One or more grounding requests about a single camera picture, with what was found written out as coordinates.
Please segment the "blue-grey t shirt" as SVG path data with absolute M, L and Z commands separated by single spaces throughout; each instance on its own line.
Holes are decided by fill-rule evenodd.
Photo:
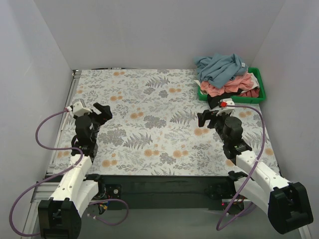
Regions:
M 236 54 L 221 55 L 215 53 L 213 56 L 194 57 L 197 67 L 197 79 L 200 83 L 208 82 L 220 89 L 229 80 L 236 76 L 243 76 L 248 71 L 248 65 Z

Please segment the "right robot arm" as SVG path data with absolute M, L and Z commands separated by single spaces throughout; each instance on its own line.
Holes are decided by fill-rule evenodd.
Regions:
M 229 173 L 231 182 L 225 186 L 226 194 L 250 200 L 266 213 L 280 234 L 311 224 L 314 218 L 305 186 L 281 177 L 257 158 L 242 137 L 242 122 L 231 115 L 232 111 L 233 107 L 225 107 L 197 115 L 198 126 L 209 121 L 208 128 L 215 129 L 221 138 L 226 157 L 243 170 L 240 174 Z

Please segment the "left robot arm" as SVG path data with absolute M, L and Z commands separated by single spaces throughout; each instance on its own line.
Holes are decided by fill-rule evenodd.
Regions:
M 81 217 L 90 201 L 105 196 L 104 184 L 85 182 L 84 178 L 97 154 L 100 127 L 113 115 L 109 106 L 94 103 L 97 112 L 76 102 L 69 107 L 75 118 L 75 136 L 71 141 L 69 167 L 49 199 L 38 205 L 40 236 L 44 239 L 76 239 Z

